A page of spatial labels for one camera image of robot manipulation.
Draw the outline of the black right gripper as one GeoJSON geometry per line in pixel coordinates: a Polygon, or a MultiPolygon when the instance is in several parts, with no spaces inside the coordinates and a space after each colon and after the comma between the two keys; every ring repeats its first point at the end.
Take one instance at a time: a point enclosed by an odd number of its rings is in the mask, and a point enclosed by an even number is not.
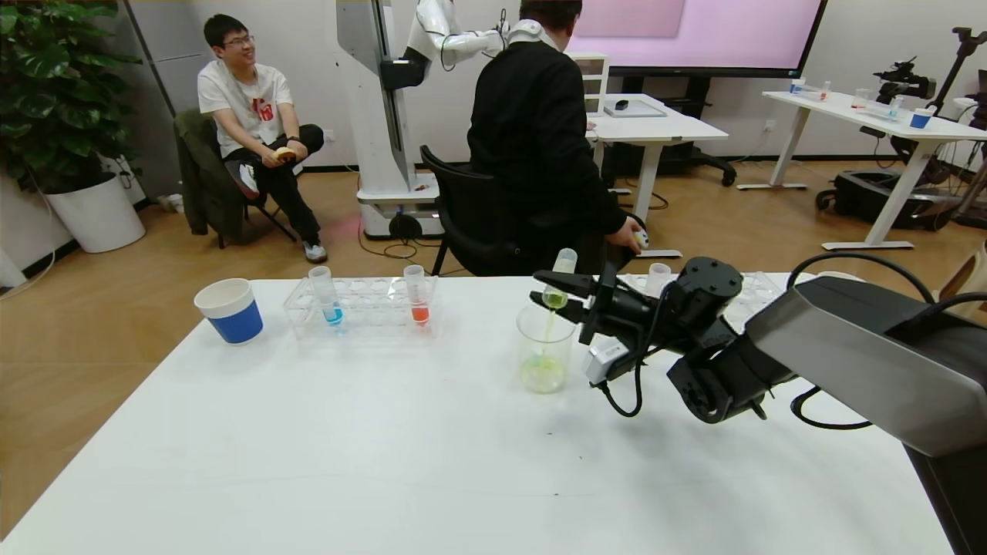
{"type": "Polygon", "coordinates": [[[662,333],[663,295],[643,294],[606,264],[598,280],[591,274],[536,271],[533,278],[545,291],[530,291],[529,298],[554,315],[581,324],[579,343],[589,345],[596,336],[617,338],[625,345],[668,345],[662,333]],[[582,301],[590,298],[588,308],[582,301]]]}

